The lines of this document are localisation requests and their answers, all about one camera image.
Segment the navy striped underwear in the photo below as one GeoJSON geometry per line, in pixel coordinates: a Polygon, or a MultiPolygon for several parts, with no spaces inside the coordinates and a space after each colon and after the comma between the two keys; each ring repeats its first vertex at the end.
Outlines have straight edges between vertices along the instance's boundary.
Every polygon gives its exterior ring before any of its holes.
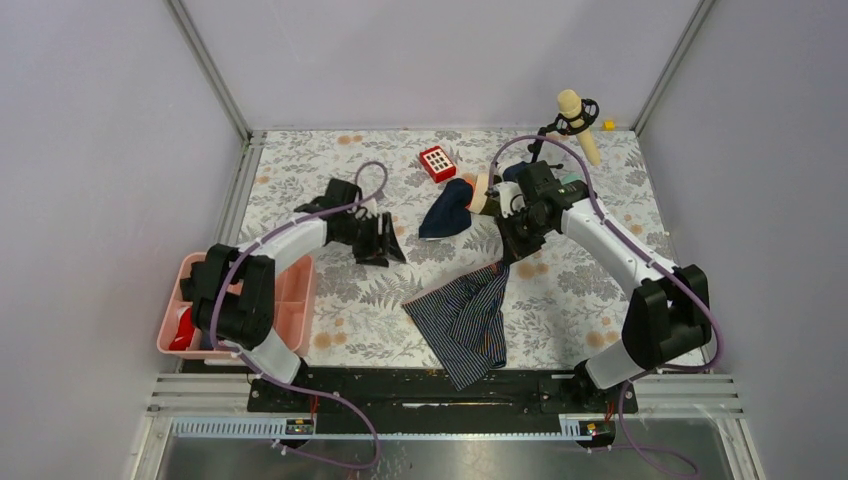
{"type": "Polygon", "coordinates": [[[452,386],[461,391],[507,364],[503,261],[443,280],[402,304],[452,386]]]}

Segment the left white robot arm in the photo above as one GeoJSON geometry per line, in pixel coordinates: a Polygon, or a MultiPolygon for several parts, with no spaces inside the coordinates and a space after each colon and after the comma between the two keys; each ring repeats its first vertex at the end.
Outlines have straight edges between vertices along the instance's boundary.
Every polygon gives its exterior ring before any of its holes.
{"type": "Polygon", "coordinates": [[[272,398],[288,411],[309,401],[310,385],[297,374],[300,356],[274,328],[278,276],[330,243],[348,245],[358,265],[405,262],[391,215],[379,213],[359,186],[330,180],[325,192],[295,209],[283,227],[246,246],[215,244],[192,264],[182,287],[191,321],[267,379],[272,398]]]}

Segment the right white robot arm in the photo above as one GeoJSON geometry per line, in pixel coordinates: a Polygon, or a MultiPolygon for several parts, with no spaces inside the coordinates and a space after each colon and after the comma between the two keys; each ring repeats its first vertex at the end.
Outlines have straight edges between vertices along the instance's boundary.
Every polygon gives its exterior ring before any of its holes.
{"type": "Polygon", "coordinates": [[[501,208],[496,224],[505,264],[538,252],[547,234],[557,232],[584,248],[629,298],[619,340],[575,369],[573,396],[583,410],[601,410],[614,386],[666,368],[712,341],[705,273],[650,251],[606,211],[586,182],[563,183],[538,162],[488,194],[501,208]]]}

